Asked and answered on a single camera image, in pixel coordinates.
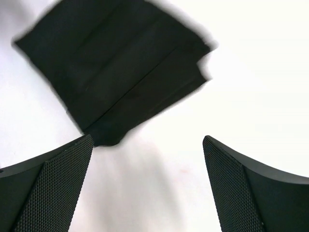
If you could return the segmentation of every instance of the white tabletop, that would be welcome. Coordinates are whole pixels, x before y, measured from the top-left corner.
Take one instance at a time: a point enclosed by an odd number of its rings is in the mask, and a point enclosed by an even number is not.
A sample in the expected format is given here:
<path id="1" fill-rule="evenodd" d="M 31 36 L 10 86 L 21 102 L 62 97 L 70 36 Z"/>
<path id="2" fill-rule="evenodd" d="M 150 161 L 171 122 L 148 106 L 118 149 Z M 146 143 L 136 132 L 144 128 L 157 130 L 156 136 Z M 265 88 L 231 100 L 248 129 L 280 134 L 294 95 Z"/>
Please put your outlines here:
<path id="1" fill-rule="evenodd" d="M 0 167 L 81 136 L 52 89 L 11 47 L 55 0 L 0 1 Z M 161 0 L 218 42 L 212 80 L 111 148 L 95 148 L 70 232 L 219 232 L 205 135 L 309 177 L 309 2 Z"/>

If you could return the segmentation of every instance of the black cloth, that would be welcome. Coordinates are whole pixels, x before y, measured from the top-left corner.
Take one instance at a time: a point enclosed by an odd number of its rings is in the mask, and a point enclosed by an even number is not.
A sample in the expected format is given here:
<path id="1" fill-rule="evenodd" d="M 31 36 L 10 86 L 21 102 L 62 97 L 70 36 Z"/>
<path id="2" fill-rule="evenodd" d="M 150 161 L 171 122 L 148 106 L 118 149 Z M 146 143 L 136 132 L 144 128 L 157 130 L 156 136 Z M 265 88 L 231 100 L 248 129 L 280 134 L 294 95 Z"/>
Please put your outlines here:
<path id="1" fill-rule="evenodd" d="M 203 83 L 211 51 L 142 0 L 63 0 L 15 41 L 95 146 L 125 134 Z"/>

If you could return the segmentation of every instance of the black towel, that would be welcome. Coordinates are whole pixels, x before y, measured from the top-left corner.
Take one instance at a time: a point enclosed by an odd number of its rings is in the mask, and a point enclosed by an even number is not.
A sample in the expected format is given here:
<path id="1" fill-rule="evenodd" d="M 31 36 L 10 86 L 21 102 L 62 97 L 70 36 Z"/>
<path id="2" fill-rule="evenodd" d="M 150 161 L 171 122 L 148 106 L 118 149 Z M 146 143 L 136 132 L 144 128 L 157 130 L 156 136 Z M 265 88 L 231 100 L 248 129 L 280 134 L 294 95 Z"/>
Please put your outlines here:
<path id="1" fill-rule="evenodd" d="M 211 51 L 143 0 L 63 0 L 15 43 L 95 146 L 119 143 L 205 83 L 197 62 Z"/>

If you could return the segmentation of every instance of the textured gripper pad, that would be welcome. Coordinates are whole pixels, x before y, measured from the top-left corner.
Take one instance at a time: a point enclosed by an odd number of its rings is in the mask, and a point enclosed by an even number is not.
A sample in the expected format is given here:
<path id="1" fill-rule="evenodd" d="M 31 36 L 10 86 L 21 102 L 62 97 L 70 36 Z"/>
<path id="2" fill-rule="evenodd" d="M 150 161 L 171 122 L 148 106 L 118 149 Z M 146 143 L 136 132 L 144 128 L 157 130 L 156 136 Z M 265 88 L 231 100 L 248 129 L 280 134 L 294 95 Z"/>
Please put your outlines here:
<path id="1" fill-rule="evenodd" d="M 86 136 L 44 163 L 14 232 L 67 232 L 92 154 Z"/>
<path id="2" fill-rule="evenodd" d="M 222 232 L 265 232 L 243 166 L 207 137 L 203 148 Z"/>

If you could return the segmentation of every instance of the white surface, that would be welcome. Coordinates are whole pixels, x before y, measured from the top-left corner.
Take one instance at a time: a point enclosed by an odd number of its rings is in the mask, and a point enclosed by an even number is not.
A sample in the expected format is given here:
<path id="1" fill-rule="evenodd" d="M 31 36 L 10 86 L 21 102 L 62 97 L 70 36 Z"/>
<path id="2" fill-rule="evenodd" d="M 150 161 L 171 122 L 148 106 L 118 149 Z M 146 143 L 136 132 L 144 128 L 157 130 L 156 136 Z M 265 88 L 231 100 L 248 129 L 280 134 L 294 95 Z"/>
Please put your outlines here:
<path id="1" fill-rule="evenodd" d="M 37 71 L 11 47 L 54 0 L 0 0 L 0 167 L 81 134 Z M 213 80 L 96 148 L 70 232 L 219 232 L 202 140 L 309 176 L 309 2 L 161 0 L 218 42 Z"/>

